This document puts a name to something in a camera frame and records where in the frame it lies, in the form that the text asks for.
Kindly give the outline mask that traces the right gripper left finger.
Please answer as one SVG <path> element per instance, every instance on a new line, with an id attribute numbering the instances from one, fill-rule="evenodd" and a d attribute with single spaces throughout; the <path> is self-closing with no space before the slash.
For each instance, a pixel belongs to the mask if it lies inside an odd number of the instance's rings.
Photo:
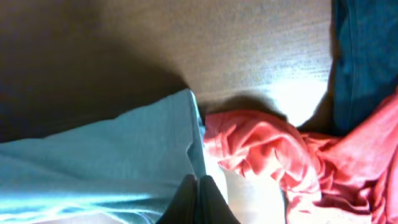
<path id="1" fill-rule="evenodd" d="M 188 174 L 157 224 L 194 224 L 197 197 L 196 178 Z"/>

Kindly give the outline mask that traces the grey t-shirt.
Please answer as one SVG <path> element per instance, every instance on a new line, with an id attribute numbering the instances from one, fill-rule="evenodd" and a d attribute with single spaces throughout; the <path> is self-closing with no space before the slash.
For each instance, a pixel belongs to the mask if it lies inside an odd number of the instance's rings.
<path id="1" fill-rule="evenodd" d="M 186 175 L 205 175 L 195 96 L 156 103 L 42 139 L 1 144 L 1 222 L 101 212 L 155 223 Z"/>

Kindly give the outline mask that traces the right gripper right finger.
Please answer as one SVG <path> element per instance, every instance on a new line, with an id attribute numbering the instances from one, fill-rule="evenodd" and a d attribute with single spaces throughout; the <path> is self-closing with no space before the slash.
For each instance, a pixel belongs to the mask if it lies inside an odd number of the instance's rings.
<path id="1" fill-rule="evenodd" d="M 203 176 L 198 185 L 197 223 L 240 224 L 223 198 L 215 181 Z"/>

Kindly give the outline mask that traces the red printed t-shirt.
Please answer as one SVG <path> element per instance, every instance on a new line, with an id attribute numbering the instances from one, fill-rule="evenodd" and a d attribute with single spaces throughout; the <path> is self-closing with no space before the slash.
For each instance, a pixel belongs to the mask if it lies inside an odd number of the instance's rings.
<path id="1" fill-rule="evenodd" d="M 206 117 L 204 143 L 222 168 L 274 179 L 289 223 L 397 222 L 397 95 L 343 138 L 236 110 Z"/>

